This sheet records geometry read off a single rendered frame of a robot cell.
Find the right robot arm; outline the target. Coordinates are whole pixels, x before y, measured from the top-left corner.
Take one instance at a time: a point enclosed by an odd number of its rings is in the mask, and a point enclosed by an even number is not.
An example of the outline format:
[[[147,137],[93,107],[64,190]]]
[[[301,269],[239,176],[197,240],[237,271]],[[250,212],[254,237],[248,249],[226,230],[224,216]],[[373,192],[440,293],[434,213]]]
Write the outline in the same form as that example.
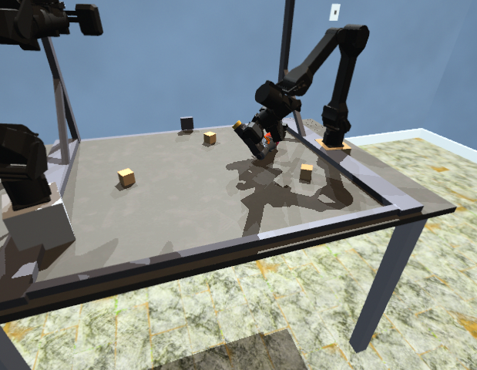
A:
[[[59,0],[0,0],[0,44],[41,50],[37,39],[51,35],[52,21],[33,5],[66,8]],[[39,134],[22,124],[0,124],[0,179],[13,211],[50,202],[46,148]]]

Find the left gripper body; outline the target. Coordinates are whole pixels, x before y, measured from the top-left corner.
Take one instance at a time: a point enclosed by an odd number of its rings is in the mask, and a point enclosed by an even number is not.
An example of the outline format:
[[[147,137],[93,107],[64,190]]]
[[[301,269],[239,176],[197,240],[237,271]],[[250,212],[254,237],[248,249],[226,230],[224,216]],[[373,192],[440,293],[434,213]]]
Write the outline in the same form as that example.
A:
[[[276,125],[282,120],[278,118],[272,109],[266,109],[267,107],[262,106],[257,115],[257,121],[255,123],[249,123],[244,132],[250,137],[254,144],[258,144],[264,138],[264,129],[267,129],[270,126]],[[259,123],[259,124],[258,124]]]

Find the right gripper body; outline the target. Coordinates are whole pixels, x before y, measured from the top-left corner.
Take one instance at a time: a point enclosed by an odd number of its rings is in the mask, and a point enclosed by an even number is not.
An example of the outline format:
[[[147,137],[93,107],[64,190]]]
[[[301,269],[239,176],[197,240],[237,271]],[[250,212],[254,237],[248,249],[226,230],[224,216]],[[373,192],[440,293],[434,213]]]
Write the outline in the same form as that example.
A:
[[[83,35],[99,36],[103,34],[98,7],[95,4],[76,4],[75,11],[63,8],[51,8],[51,5],[33,5],[47,13],[52,21],[52,33],[48,37],[69,35],[69,23],[78,22]],[[67,15],[77,16],[68,17]]]

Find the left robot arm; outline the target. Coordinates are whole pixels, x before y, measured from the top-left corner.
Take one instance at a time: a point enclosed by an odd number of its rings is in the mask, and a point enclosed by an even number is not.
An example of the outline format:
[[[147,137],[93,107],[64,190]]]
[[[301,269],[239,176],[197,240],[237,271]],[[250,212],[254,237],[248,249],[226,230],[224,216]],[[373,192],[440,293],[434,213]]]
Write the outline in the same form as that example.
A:
[[[366,25],[348,24],[344,28],[329,28],[299,66],[292,69],[277,84],[267,80],[257,89],[256,102],[272,109],[280,119],[294,110],[300,112],[301,100],[292,96],[303,96],[308,91],[314,74],[338,46],[341,60],[331,101],[324,105],[321,115],[323,126],[327,127],[321,142],[329,148],[344,147],[342,144],[344,134],[351,128],[346,100],[357,57],[364,50],[369,34],[370,31]],[[288,128],[287,123],[279,122],[278,124],[275,123],[265,129],[267,133],[270,132],[274,143],[284,140],[285,131]]]

